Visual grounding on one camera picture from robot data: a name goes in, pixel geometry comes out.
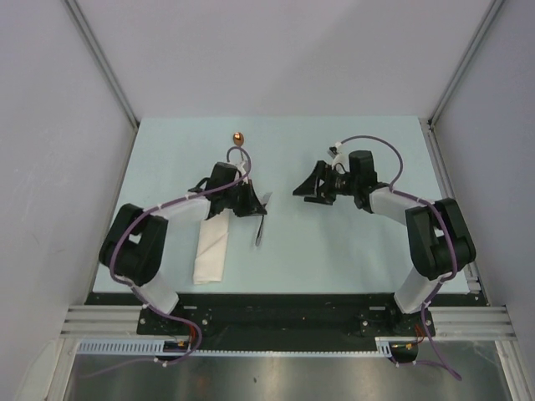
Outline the silver fork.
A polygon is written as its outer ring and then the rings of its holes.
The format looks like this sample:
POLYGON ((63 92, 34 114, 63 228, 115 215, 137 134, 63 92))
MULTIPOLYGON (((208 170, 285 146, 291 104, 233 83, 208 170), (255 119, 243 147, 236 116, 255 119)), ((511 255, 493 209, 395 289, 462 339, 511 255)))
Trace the silver fork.
MULTIPOLYGON (((271 196, 272 196, 272 192, 267 192, 261 199, 261 204, 264 208, 267 208, 268 206, 268 203, 271 199, 271 196)), ((261 217, 261 220, 260 220, 260 224, 258 226, 258 230, 257 230, 257 234, 256 234, 256 238, 255 238, 255 241, 254 241, 254 246, 255 247, 259 247, 262 243, 262 234, 263 234, 263 230, 264 230, 264 220, 265 220, 265 217, 266 215, 262 215, 261 217)))

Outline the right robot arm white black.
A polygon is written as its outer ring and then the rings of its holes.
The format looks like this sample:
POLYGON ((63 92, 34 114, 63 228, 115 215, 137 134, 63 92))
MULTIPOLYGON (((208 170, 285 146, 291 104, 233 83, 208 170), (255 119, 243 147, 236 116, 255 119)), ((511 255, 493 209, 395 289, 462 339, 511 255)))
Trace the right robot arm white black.
POLYGON ((318 161, 293 195, 326 206, 339 195, 350 196, 357 209, 405 226, 413 267, 394 293, 396 308, 385 314, 386 327, 395 335, 407 334, 415 326, 414 313, 428 307, 444 283, 476 258, 456 200, 431 202, 379 181, 369 150, 351 152, 348 169, 337 160, 331 164, 318 161))

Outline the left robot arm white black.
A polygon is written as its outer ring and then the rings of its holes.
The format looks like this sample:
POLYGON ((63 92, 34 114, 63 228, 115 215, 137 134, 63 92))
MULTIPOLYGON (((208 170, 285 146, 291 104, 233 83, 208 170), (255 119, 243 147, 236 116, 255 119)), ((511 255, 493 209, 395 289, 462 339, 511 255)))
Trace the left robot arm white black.
POLYGON ((218 162, 210 176, 178 200, 151 209, 133 204, 120 207, 99 250, 99 263, 109 269, 114 281, 130 287, 144 305, 157 311, 155 323, 164 332, 179 332, 185 323, 184 312, 176 308, 177 292, 159 273, 169 225, 199 224, 193 282, 221 281, 230 217, 267 213, 254 191, 250 170, 246 161, 218 162))

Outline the white cloth napkin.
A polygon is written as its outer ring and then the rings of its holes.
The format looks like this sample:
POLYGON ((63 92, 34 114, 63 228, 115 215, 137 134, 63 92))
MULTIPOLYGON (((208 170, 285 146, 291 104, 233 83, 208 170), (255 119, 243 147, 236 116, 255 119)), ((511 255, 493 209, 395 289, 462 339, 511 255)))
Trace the white cloth napkin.
POLYGON ((223 211, 201 223, 192 277, 195 285, 222 281, 227 254, 229 220, 229 211, 223 211))

